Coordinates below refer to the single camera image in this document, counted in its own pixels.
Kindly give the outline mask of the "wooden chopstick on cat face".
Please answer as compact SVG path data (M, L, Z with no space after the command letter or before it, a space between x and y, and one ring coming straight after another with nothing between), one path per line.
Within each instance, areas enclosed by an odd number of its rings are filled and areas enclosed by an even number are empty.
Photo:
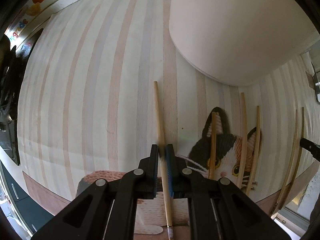
M237 179L237 187L241 188L245 165L246 165L246 156L247 156L247 111L246 111L246 100L245 94L241 93L241 117L242 117L242 143L241 143L241 158L240 158L240 166L239 166L239 174Z

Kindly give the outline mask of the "white ceramic utensil holder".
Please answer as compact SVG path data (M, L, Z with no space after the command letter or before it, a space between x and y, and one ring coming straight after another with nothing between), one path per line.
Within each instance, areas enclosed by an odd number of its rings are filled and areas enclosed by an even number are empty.
M295 0L171 0L169 32L198 71L246 86L319 40Z

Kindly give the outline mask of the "colourful printed package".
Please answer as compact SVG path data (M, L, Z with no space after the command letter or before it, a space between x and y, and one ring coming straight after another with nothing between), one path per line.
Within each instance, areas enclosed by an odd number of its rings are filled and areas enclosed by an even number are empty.
M29 0L19 10L4 33L10 42L16 41L21 32L52 2L53 0Z

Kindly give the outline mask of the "striped cat print placemat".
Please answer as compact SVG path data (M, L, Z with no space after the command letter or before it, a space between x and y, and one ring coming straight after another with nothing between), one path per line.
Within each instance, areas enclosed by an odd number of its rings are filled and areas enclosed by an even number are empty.
M18 102L18 150L29 195L52 215L98 170L137 167L156 141L153 82L162 98L165 139L187 155L209 112L221 107L241 134L260 119L254 201L283 182L295 111L319 142L319 104L301 56L248 87L212 80L179 54L169 35L171 0L80 0L53 15L32 52Z

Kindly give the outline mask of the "dark teal cabinet front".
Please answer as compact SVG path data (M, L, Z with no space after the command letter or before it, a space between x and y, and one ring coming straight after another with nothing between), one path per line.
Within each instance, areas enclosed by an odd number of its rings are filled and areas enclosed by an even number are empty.
M4 182L4 189L9 195L10 203L22 224L33 235L48 223L54 216L41 207L35 200L18 185L16 180L1 163L1 178Z

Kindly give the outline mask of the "wooden chopstick outermost right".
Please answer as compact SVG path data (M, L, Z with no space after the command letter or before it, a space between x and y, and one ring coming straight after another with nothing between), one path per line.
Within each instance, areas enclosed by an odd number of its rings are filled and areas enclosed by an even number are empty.
M304 137L304 107L302 107L302 120L298 119L298 135L297 135L297 141L296 141L296 147L295 147L295 155L293 159L293 164L291 168L291 173L289 175L289 179L285 188L285 193L284 193L284 199L282 200L282 203L280 204L280 208L277 208L276 210L281 210L283 206L286 205L286 201L288 198L288 195L291 192L291 189L294 185L295 178L298 172L299 164L300 164L300 159L302 155L302 150L300 149L300 139Z

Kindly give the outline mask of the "wooden chopstick on cat ear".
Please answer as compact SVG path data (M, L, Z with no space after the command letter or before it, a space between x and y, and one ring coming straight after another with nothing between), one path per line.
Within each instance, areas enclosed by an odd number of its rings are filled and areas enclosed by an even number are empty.
M216 113L212 112L212 139L211 139L211 149L210 149L210 165L208 178L214 179L215 171L215 161L216 161Z

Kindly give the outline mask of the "dark stove top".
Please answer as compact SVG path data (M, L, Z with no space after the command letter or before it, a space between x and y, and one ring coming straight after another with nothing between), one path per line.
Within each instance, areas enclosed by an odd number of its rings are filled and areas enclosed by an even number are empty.
M17 141L18 99L29 57L43 29L22 47L11 47L9 38L1 39L1 148L16 165L20 165Z

